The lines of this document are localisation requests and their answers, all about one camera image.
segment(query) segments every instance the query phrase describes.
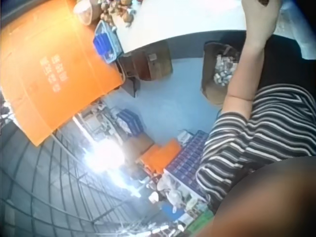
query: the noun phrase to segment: green item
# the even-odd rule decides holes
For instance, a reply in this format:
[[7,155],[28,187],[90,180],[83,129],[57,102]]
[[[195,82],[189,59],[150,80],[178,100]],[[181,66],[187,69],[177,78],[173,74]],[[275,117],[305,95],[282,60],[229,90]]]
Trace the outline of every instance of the green item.
[[214,214],[210,210],[206,210],[195,221],[193,221],[186,229],[190,236],[197,234],[204,226],[213,220]]

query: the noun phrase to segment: blue wall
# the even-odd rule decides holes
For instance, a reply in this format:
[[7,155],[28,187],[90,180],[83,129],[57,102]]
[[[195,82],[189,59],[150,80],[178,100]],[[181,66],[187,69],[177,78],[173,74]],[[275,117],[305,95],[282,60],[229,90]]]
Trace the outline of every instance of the blue wall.
[[105,98],[110,108],[137,113],[146,133],[159,144],[165,144],[183,129],[209,132],[218,112],[200,90],[203,59],[177,59],[172,60],[172,65],[171,76],[142,81],[136,98],[121,89]]

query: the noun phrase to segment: striped shirt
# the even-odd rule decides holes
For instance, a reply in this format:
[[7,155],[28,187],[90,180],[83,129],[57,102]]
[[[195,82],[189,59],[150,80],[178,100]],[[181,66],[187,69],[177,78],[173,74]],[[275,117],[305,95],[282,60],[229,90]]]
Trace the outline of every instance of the striped shirt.
[[238,113],[218,117],[205,143],[197,182],[221,202],[234,174],[246,162],[271,164],[316,156],[316,104],[305,89],[277,84],[260,89],[246,120]]

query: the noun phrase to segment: woman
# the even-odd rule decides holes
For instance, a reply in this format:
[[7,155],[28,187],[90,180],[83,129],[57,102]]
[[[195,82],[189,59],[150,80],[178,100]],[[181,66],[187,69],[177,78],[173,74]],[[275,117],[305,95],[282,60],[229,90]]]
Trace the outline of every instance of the woman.
[[197,171],[215,213],[247,165],[258,169],[316,155],[315,77],[301,73],[307,71],[302,60],[289,59],[294,65],[289,67],[265,49],[276,29],[281,0],[270,0],[267,6],[242,0],[242,6],[246,40]]

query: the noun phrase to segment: white countertop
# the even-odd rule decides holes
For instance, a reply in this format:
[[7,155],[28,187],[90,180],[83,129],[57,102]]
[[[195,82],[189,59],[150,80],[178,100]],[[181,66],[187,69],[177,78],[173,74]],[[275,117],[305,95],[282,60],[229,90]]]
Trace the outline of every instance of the white countertop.
[[[246,29],[241,0],[144,0],[141,6],[134,6],[137,13],[129,28],[119,16],[113,16],[125,53],[181,35]],[[302,27],[303,21],[296,6],[284,6],[275,34],[296,39],[303,58],[316,59],[316,40],[310,39],[311,31]]]

